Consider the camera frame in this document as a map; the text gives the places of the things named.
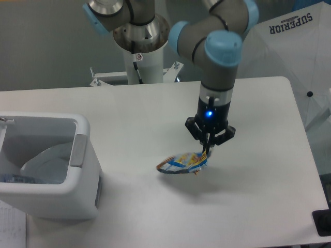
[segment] white plastic bin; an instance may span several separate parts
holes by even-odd
[[[92,219],[102,170],[77,114],[0,112],[0,199],[33,216]]]

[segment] black cable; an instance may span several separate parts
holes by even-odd
[[[216,4],[212,5],[209,9],[209,13],[211,13],[218,5],[220,5],[224,0],[218,1]]]
[[[135,47],[136,43],[134,41],[131,41],[131,54],[134,54],[134,47]],[[139,73],[139,70],[138,70],[138,65],[137,65],[137,62],[134,61],[133,62],[133,67],[134,69],[136,70],[137,72],[137,76],[138,76],[138,80],[139,80],[139,84],[144,84],[143,83],[143,80],[141,79],[140,77],[140,73]]]
[[[218,14],[212,14],[212,16],[217,17],[221,21],[221,23],[223,24],[225,30],[226,31],[229,31],[228,23],[220,15],[218,15]]]
[[[194,64],[194,56],[195,56],[195,52],[197,51],[198,49],[198,46],[202,43],[202,41],[204,41],[205,39],[207,39],[207,37],[203,37],[201,40],[198,41],[197,44],[195,44],[195,47],[193,49],[193,52],[192,52],[192,63]]]

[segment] table surface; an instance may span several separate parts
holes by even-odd
[[[290,83],[237,80],[229,124],[208,168],[165,175],[166,157],[202,146],[186,130],[199,83],[0,92],[3,111],[79,113],[104,172],[90,221],[29,216],[27,247],[269,247],[331,241],[312,211],[326,209]]]

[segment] snack bag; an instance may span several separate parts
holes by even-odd
[[[206,152],[188,152],[172,156],[156,166],[159,172],[166,174],[197,174],[207,167]]]

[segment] silver metal cylinder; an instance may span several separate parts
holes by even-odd
[[[120,11],[123,0],[89,0],[88,4],[95,12],[109,16]]]
[[[168,40],[169,25],[160,15],[147,25],[127,23],[113,31],[116,43],[131,53],[149,53],[162,47]]]
[[[203,4],[206,6],[208,10],[212,8],[219,0],[202,0]]]
[[[154,18],[144,26],[127,23],[123,26],[123,38],[128,46],[134,42],[135,49],[143,51],[146,46],[154,46],[160,41],[159,22]]]
[[[214,91],[205,88],[200,85],[199,98],[206,104],[208,104],[209,98],[214,97],[214,106],[223,106],[231,102],[233,88],[227,91]]]

